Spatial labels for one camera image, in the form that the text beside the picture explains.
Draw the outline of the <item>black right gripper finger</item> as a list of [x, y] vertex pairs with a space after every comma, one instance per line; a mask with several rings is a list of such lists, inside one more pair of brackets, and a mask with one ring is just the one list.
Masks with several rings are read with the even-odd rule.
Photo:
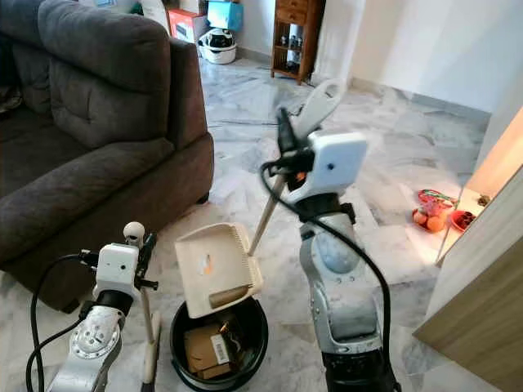
[[285, 107], [280, 107], [277, 113], [277, 146], [280, 156], [299, 149], [299, 141], [294, 133], [292, 119]]

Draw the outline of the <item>pink broom with purple bristles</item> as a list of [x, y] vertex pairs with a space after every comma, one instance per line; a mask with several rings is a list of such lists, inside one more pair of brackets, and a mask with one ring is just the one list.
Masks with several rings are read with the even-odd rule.
[[150, 296], [147, 290], [156, 291], [159, 283], [147, 279], [147, 270], [150, 267], [150, 258], [142, 257], [142, 240], [147, 235], [145, 226], [138, 221], [131, 221], [123, 229], [126, 236], [127, 245], [138, 247], [139, 256], [136, 266], [135, 287], [141, 293], [138, 303], [143, 309], [143, 321], [145, 321], [146, 332], [146, 352], [143, 355], [143, 370], [141, 374], [141, 392], [154, 392], [154, 378], [159, 355], [159, 335], [162, 324], [157, 316], [154, 316], [152, 306], [150, 306]]

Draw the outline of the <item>beige long-handled dustpan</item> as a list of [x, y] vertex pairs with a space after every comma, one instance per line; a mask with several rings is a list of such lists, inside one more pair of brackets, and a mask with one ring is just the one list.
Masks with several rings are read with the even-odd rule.
[[[299, 141], [298, 152], [311, 151], [307, 146], [307, 137], [316, 133], [322, 121], [335, 111], [345, 92], [343, 82], [329, 79], [306, 98], [298, 114], [290, 114]], [[221, 221], [205, 225], [176, 240], [188, 316], [197, 319], [220, 311], [214, 310], [208, 303], [208, 296], [212, 292], [250, 285], [251, 292], [247, 299], [259, 291], [264, 278], [253, 253], [275, 205], [281, 202], [280, 195], [271, 195], [254, 234], [250, 234], [245, 225], [235, 221]]]

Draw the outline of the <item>brown cardboard tube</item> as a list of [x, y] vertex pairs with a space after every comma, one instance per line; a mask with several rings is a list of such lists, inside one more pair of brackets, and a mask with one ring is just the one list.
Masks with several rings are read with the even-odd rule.
[[239, 285], [221, 292], [212, 292], [208, 296], [208, 303], [214, 310], [225, 309], [232, 304], [239, 303], [249, 296], [251, 292], [250, 285]]

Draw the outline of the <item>cardboard box with barcode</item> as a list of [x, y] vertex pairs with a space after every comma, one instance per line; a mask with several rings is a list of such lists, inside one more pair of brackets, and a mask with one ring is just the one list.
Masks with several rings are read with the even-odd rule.
[[223, 327], [209, 324], [186, 333], [186, 361], [195, 377], [212, 380], [233, 370], [228, 342]]

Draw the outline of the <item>dark grey fabric sofa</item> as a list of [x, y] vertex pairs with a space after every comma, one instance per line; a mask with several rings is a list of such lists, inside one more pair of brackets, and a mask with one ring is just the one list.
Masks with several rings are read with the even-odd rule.
[[60, 262], [206, 201], [214, 175], [195, 45], [146, 16], [0, 0], [0, 269], [71, 313], [92, 269]]

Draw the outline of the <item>white round cooker appliance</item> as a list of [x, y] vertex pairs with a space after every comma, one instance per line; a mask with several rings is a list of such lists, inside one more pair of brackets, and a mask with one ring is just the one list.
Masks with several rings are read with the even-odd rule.
[[238, 59], [238, 43], [230, 29], [210, 29], [197, 40], [199, 55], [207, 62], [228, 65]]

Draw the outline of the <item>brown wooden shelf cabinet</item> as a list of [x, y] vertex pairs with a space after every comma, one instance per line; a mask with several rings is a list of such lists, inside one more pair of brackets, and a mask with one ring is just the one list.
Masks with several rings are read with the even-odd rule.
[[275, 0], [271, 76], [308, 83], [313, 72], [326, 0]]

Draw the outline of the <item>black round trash bin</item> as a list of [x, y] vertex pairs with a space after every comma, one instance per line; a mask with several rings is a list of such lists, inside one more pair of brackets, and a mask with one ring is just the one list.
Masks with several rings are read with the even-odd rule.
[[[217, 378], [195, 377], [186, 361], [186, 333], [209, 324], [221, 325], [233, 362], [233, 370]], [[243, 387], [264, 362], [269, 328], [262, 303], [252, 297], [209, 316], [191, 318], [186, 304], [172, 318], [172, 365], [184, 384], [197, 392], [231, 392]]]

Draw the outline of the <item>blue box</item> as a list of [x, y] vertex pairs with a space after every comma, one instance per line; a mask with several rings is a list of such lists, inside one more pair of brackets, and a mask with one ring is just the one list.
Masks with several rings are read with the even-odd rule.
[[206, 17], [213, 29], [239, 31], [243, 26], [244, 7], [233, 0], [208, 0]]

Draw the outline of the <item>plastic bag of oranges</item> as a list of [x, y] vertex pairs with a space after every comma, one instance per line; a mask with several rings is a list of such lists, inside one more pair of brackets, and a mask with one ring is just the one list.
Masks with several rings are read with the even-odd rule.
[[412, 212], [414, 223], [429, 233], [445, 230], [447, 214], [458, 199], [430, 188], [418, 191], [419, 207]]

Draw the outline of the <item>red cardboard box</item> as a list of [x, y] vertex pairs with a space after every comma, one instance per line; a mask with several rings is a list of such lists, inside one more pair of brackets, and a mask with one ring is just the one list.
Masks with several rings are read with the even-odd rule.
[[199, 38], [209, 31], [207, 18], [203, 14], [176, 8], [167, 12], [171, 35], [177, 40], [197, 44]]

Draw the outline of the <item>red bowl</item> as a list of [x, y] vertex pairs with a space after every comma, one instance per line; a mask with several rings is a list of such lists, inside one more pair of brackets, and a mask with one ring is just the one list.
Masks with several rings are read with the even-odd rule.
[[449, 214], [449, 223], [458, 231], [466, 231], [468, 226], [476, 219], [476, 214], [466, 212], [466, 210], [457, 210]]

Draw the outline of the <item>light wooden cabinet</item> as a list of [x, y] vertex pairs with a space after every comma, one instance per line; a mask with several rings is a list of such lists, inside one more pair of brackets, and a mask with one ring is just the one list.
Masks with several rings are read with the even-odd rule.
[[414, 335], [494, 387], [523, 392], [523, 107], [467, 187], [492, 201], [442, 254]]

